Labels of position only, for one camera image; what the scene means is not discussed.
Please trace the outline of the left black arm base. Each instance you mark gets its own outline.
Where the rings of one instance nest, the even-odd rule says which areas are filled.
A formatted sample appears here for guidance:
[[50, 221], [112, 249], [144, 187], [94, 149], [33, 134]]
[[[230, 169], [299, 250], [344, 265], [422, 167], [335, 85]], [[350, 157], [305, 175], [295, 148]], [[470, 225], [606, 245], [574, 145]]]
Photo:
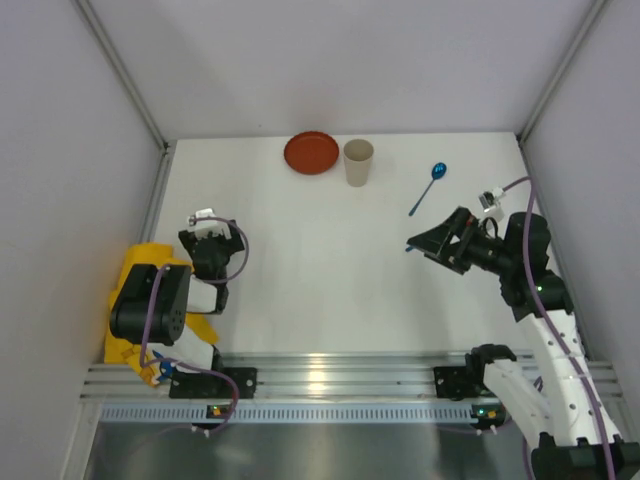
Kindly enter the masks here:
[[[238, 387], [239, 399], [252, 399], [257, 387], [258, 370], [253, 367], [225, 367], [222, 373]], [[224, 379], [203, 373], [175, 371], [171, 376], [171, 399], [231, 399], [232, 386]]]

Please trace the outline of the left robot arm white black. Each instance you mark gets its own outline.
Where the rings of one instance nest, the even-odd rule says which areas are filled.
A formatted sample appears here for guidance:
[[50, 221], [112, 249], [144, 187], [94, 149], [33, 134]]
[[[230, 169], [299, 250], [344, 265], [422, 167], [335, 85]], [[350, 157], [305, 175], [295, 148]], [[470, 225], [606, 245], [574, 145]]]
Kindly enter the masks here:
[[175, 370], [221, 368], [208, 318], [225, 310], [228, 283], [239, 275], [228, 270], [231, 258], [249, 254], [236, 222], [210, 210], [192, 214], [178, 240], [185, 260], [168, 244], [130, 247], [108, 301], [104, 361], [129, 366], [150, 385]]

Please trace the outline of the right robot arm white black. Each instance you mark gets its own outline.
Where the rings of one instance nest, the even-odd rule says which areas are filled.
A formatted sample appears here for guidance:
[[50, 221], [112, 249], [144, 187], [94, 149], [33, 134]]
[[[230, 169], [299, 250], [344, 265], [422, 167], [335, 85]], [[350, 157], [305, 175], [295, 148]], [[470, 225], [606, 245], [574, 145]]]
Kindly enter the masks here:
[[639, 472], [639, 445], [623, 438], [596, 390], [568, 289], [548, 267], [550, 240], [547, 221], [532, 212], [512, 214], [505, 234], [492, 236], [485, 222], [459, 207], [407, 245], [460, 275], [478, 267], [497, 276], [542, 384], [525, 377], [505, 345], [473, 348], [466, 368], [523, 434], [534, 477], [631, 479]]

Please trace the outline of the yellow Pikachu cloth placemat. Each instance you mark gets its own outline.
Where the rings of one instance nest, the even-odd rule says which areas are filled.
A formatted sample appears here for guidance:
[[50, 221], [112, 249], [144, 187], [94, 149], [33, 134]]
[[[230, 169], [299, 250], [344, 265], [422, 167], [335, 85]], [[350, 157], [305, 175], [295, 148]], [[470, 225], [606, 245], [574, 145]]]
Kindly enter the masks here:
[[[109, 309], [113, 310], [118, 294], [123, 289], [132, 267], [136, 264], [151, 264], [155, 267], [161, 267], [168, 263], [188, 265], [190, 269], [193, 269], [190, 261], [176, 258], [173, 255], [173, 251], [174, 249], [170, 245], [153, 242], [136, 244], [130, 247], [125, 254], [116, 288], [109, 294]], [[186, 325], [199, 339], [207, 343], [215, 344], [219, 340], [217, 332], [209, 325], [205, 315], [203, 313], [195, 313], [194, 307], [190, 307], [189, 313], [186, 314]], [[139, 364], [139, 354], [139, 346], [134, 346], [128, 340], [117, 339], [111, 333], [110, 327], [106, 326], [104, 362], [107, 364], [128, 365], [144, 383], [152, 388], [157, 387], [166, 378], [164, 371], [167, 371], [167, 369], [161, 369], [157, 364], [142, 368]]]

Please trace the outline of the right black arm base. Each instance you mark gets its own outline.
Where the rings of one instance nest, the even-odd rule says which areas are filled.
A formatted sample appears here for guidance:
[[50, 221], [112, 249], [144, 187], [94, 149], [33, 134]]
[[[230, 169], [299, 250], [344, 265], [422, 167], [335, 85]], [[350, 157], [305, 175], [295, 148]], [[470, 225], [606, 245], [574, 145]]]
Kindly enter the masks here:
[[439, 366], [433, 369], [433, 374], [436, 396], [440, 399], [461, 401], [493, 396], [484, 385], [479, 369], [467, 366]]

